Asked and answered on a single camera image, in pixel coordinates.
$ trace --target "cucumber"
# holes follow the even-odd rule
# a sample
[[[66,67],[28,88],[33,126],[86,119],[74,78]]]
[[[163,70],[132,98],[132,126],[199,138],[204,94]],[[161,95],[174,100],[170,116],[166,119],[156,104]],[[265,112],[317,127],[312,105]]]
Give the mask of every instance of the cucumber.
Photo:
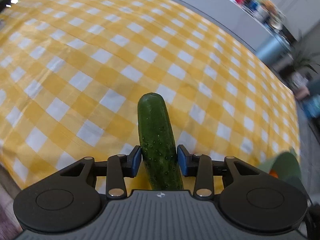
[[[138,130],[152,189],[183,189],[172,127],[161,95],[148,93],[140,98]]]

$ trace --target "yellow checkered tablecloth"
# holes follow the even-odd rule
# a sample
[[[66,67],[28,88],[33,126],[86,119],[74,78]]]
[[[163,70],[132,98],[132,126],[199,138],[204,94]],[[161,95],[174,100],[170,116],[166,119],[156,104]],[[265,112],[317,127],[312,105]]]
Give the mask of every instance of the yellow checkered tablecloth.
[[[22,0],[0,18],[0,161],[22,188],[84,156],[128,154],[139,144],[137,102],[151,91],[192,153],[258,165],[299,151],[292,93],[180,4]],[[129,189],[148,187],[144,172]]]

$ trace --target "blue object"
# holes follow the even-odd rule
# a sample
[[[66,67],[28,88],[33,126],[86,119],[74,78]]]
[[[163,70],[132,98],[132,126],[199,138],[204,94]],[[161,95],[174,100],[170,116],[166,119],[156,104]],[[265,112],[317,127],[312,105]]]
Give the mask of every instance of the blue object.
[[[178,164],[183,176],[187,175],[187,159],[181,148],[177,147]]]

